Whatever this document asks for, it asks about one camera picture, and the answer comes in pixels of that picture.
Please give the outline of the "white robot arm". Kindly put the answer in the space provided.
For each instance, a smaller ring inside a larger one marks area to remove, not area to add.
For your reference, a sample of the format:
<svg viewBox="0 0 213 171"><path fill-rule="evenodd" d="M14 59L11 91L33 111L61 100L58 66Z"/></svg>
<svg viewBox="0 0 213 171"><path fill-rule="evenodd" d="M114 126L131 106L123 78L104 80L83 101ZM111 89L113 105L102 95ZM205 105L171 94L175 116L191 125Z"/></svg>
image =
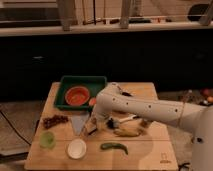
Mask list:
<svg viewBox="0 0 213 171"><path fill-rule="evenodd" d="M97 94L92 114L101 123L112 111L132 113L191 133L191 169L213 171L213 106L124 96L118 83L110 83Z"/></svg>

